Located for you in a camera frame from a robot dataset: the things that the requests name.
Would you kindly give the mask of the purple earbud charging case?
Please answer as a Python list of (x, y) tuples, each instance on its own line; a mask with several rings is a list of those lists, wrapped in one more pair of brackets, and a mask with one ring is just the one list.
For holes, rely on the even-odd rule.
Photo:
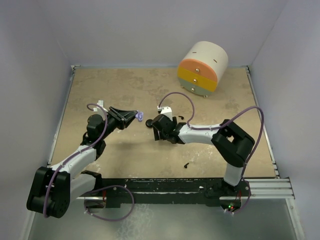
[(142, 111), (138, 111), (135, 115), (135, 118), (138, 120), (138, 122), (142, 122), (144, 118), (144, 113)]

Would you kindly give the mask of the black earbud charging case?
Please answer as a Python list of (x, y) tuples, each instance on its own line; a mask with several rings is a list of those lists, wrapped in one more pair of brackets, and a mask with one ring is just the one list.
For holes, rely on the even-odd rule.
[(147, 119), (145, 121), (145, 125), (147, 128), (153, 128), (153, 120), (152, 119)]

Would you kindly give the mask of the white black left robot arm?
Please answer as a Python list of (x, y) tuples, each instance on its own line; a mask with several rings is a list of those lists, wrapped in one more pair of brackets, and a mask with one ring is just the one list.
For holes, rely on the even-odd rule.
[(94, 114), (87, 119), (86, 132), (76, 151), (53, 166), (36, 170), (26, 202), (29, 211), (45, 218), (61, 218), (78, 197), (98, 196), (107, 191), (108, 186), (103, 185), (101, 174), (84, 169), (103, 154), (107, 136), (115, 129), (124, 130), (135, 119), (141, 122), (143, 113), (113, 107), (105, 109), (93, 103), (87, 108)]

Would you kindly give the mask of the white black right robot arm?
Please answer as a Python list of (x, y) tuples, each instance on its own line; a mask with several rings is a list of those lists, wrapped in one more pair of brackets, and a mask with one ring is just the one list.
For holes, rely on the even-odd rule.
[(240, 190), (245, 161), (252, 152), (255, 140), (236, 123), (225, 119), (222, 124), (213, 126), (193, 126), (177, 122), (164, 114), (155, 117), (151, 124), (154, 139), (166, 140), (172, 144), (207, 144), (213, 145), (227, 162), (223, 177), (222, 190), (228, 196)]

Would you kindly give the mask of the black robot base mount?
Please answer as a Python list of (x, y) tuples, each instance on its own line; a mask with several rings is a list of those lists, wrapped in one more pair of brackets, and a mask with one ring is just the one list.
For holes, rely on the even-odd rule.
[(205, 205), (237, 210), (251, 197), (250, 185), (241, 180), (230, 186), (221, 177), (201, 178), (103, 178), (95, 173), (87, 200), (104, 199), (106, 208), (121, 204)]

